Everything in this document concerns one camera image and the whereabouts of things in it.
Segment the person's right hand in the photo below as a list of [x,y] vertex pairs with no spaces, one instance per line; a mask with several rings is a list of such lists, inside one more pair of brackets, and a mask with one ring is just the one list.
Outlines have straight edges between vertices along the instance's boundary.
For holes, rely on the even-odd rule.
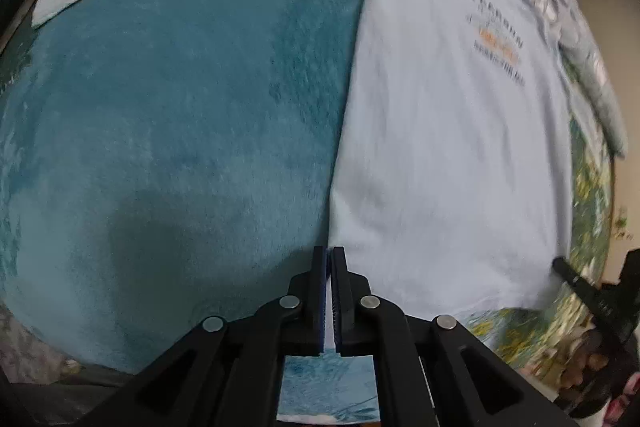
[[582,335],[582,342],[568,359],[560,377],[559,397],[575,401],[580,396],[579,387],[594,373],[608,365],[608,357],[600,351],[602,335],[595,329]]

